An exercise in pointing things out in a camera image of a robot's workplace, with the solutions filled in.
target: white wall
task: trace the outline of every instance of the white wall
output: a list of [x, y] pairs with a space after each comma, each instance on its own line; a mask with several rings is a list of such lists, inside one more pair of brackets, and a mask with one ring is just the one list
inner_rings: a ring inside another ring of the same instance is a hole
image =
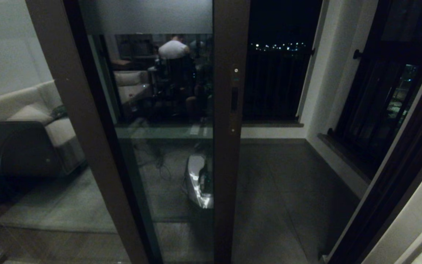
[[335, 128], [355, 77], [377, 1], [330, 1], [319, 54], [310, 80], [301, 122], [308, 124], [307, 141], [327, 161], [350, 189], [361, 198], [368, 183], [319, 138]]
[[422, 182], [362, 263], [395, 263], [421, 232]]
[[88, 34], [211, 34], [212, 0], [82, 0]]
[[0, 0], [0, 95], [52, 80], [24, 0]]

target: metal railing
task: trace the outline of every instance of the metal railing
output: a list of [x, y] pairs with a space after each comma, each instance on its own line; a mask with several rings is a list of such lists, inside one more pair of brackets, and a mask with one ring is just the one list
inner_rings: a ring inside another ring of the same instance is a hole
[[248, 50], [243, 120], [297, 120], [311, 55], [311, 50]]

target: sliding glass door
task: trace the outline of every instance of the sliding glass door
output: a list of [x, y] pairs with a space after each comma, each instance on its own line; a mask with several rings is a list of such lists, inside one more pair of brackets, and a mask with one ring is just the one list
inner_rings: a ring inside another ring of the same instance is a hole
[[[144, 250], [130, 257], [230, 263], [249, 1], [66, 0], [45, 7], [30, 0], [28, 7], [49, 66], [58, 64], [51, 67], [55, 82], [71, 87], [60, 94], [73, 126], [84, 131], [89, 163], [99, 173], [107, 173], [101, 167], [108, 161], [116, 168], [121, 184], [109, 186], [105, 175], [96, 181], [111, 197], [105, 202], [117, 212], [124, 244], [134, 244], [128, 232], [140, 238]], [[71, 43], [58, 41], [78, 52], [70, 65], [52, 35], [66, 27], [40, 16], [54, 10], [72, 33]], [[133, 224], [115, 208], [116, 190]]]

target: sofa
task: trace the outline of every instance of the sofa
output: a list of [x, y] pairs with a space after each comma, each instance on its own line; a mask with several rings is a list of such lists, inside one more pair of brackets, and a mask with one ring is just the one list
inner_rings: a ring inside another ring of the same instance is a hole
[[148, 72], [145, 70], [121, 70], [114, 71], [114, 76], [122, 110], [129, 117], [138, 100], [152, 97], [153, 91], [149, 84]]
[[[23, 171], [23, 176], [44, 177], [59, 176], [50, 172], [55, 166], [67, 175], [83, 164], [84, 152], [73, 126], [67, 115], [59, 114], [62, 105], [54, 80], [0, 95], [0, 167], [3, 157], [11, 161], [11, 175]], [[40, 164], [41, 157], [46, 157], [46, 165]]]

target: brown door frame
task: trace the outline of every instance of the brown door frame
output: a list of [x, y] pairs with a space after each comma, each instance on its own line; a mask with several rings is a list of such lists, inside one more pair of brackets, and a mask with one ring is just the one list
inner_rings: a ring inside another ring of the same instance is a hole
[[213, 17], [214, 262], [231, 263], [250, 0], [214, 0]]
[[[128, 177], [77, 1], [26, 0], [95, 180], [133, 263], [162, 263]], [[249, 0], [214, 0], [214, 262], [231, 263]]]
[[57, 90], [127, 254], [132, 263], [148, 263], [147, 247], [141, 240], [144, 228], [134, 217], [135, 197], [124, 184], [124, 167], [116, 158], [117, 146], [112, 145], [115, 131], [104, 129], [113, 127], [111, 118], [105, 118], [107, 101], [95, 102], [92, 96], [95, 88], [102, 91], [98, 75], [85, 74], [62, 0], [27, 0], [26, 4]]

